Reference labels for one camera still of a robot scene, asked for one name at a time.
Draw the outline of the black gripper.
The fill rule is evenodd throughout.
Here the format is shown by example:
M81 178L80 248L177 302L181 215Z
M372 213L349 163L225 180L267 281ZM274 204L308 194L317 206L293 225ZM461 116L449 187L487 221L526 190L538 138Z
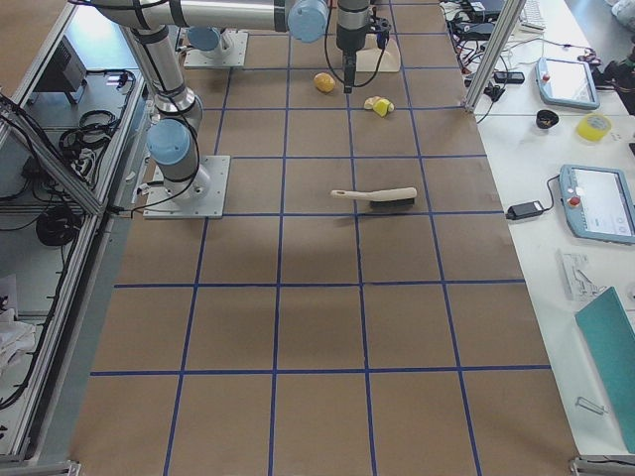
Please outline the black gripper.
M343 92L350 94L355 86L356 52L342 53Z

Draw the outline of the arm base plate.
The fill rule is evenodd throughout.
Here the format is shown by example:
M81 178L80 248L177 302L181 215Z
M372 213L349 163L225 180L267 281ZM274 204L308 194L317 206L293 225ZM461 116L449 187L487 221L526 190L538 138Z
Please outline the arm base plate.
M246 59L248 33L238 30L191 28L185 68L217 69L242 67Z
M229 156L202 156L193 183L165 180L155 166L153 180L161 182L148 194L143 216L149 219L196 219L223 216L230 169Z

